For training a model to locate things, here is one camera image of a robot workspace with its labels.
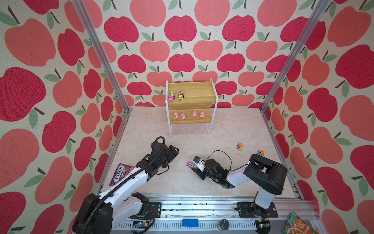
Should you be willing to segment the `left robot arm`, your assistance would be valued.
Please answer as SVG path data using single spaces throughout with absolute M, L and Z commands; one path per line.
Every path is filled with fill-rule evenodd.
M 167 146 L 164 137 L 157 137 L 151 144 L 151 153 L 143 157 L 135 168 L 119 183 L 105 192 L 89 194 L 83 201 L 73 223 L 75 234 L 109 234 L 120 222 L 135 216 L 145 216 L 148 198 L 136 193 L 160 168 L 168 167 L 179 154 L 179 149 Z

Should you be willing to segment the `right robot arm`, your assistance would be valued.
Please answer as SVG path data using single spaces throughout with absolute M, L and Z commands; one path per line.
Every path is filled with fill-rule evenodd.
M 251 155 L 249 162 L 233 171 L 224 169 L 216 160 L 193 158 L 191 168 L 201 180 L 212 179 L 225 189 L 233 189 L 241 183 L 252 180 L 260 189 L 249 208 L 242 210 L 254 217 L 267 217 L 273 209 L 270 207 L 276 195 L 283 192 L 288 169 L 280 163 L 259 154 Z

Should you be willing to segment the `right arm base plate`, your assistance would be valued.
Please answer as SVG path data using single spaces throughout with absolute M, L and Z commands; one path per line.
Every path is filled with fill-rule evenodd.
M 238 202 L 235 210 L 239 213 L 240 218 L 278 218 L 277 209 L 273 202 L 269 208 L 265 209 L 255 204 L 255 202 Z

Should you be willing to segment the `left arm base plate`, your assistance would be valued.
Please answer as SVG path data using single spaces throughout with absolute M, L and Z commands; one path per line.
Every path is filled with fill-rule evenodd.
M 149 202 L 146 208 L 146 213 L 144 214 L 144 218 L 160 218 L 162 210 L 162 203 L 161 202 Z

